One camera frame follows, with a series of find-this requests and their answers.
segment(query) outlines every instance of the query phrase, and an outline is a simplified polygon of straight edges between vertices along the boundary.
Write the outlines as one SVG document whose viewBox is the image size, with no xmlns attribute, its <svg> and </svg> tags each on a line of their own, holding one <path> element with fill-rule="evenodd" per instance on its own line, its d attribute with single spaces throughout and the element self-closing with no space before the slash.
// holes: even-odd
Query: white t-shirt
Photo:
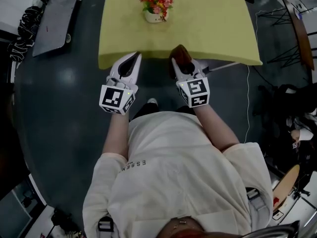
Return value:
<svg viewBox="0 0 317 238">
<path fill-rule="evenodd" d="M 129 160 L 104 153 L 85 198 L 88 238 L 110 214 L 121 238 L 155 238 L 175 217 L 191 216 L 208 232 L 251 232 L 246 187 L 259 190 L 273 209 L 269 173 L 259 145 L 238 144 L 224 153 L 207 138 L 196 116 L 159 112 L 129 125 Z"/>
</svg>

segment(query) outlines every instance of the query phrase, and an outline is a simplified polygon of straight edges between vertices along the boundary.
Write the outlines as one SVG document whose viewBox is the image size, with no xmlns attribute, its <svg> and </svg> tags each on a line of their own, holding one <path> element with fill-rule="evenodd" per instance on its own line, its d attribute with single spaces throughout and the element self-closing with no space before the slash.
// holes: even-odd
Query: flower pot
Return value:
<svg viewBox="0 0 317 238">
<path fill-rule="evenodd" d="M 168 19 L 168 10 L 167 10 L 167 14 L 166 14 L 166 17 L 165 19 L 167 20 Z M 145 19 L 149 22 L 149 23 L 160 23 L 162 22 L 162 19 L 160 18 L 161 14 L 153 14 L 153 13 L 150 13 L 148 10 L 144 11 L 144 16 L 145 16 Z"/>
</svg>

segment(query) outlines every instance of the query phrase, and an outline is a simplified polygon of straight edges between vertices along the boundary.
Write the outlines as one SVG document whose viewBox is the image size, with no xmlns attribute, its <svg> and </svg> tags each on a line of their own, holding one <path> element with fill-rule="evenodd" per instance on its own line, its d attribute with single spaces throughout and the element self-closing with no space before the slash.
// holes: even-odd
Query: hand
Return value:
<svg viewBox="0 0 317 238">
<path fill-rule="evenodd" d="M 299 142 L 300 135 L 301 135 L 301 132 L 298 129 L 294 129 L 291 131 L 291 136 L 296 141 L 296 143 Z"/>
</svg>

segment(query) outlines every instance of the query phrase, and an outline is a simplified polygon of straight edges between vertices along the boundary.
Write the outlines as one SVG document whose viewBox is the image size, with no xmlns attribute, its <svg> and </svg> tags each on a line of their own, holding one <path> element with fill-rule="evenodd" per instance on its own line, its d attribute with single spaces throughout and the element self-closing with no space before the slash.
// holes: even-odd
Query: dark gray floor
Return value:
<svg viewBox="0 0 317 238">
<path fill-rule="evenodd" d="M 29 52 L 16 72 L 15 118 L 26 162 L 47 203 L 71 213 L 81 228 L 83 200 L 110 119 L 98 106 L 101 85 L 109 74 L 109 70 L 99 70 L 97 62 L 104 1 L 83 0 L 71 44 L 36 58 Z M 256 12 L 281 5 L 275 0 L 257 0 L 248 7 L 255 26 Z M 274 85 L 305 86 L 308 75 L 300 64 L 280 69 L 281 64 L 265 63 L 295 44 L 291 25 L 270 27 L 271 23 L 268 18 L 258 20 L 259 51 L 264 62 L 258 70 Z M 210 104 L 242 142 L 248 127 L 247 75 L 245 65 L 208 74 Z M 251 127 L 247 141 L 261 143 L 261 119 L 253 117 L 252 110 L 261 100 L 258 85 L 268 85 L 252 68 L 249 83 Z M 167 76 L 166 60 L 144 60 L 138 85 L 131 117 L 150 97 L 157 98 L 163 111 L 183 105 L 174 81 Z"/>
</svg>

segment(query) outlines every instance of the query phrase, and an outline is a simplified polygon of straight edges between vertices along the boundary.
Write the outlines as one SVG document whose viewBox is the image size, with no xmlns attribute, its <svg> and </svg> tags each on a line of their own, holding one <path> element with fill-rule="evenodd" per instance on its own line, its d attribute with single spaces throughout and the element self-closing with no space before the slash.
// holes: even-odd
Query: shoe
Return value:
<svg viewBox="0 0 317 238">
<path fill-rule="evenodd" d="M 156 104 L 157 106 L 159 106 L 159 105 L 158 105 L 158 101 L 157 101 L 155 98 L 150 98 L 147 103 L 154 103 L 154 104 Z"/>
</svg>

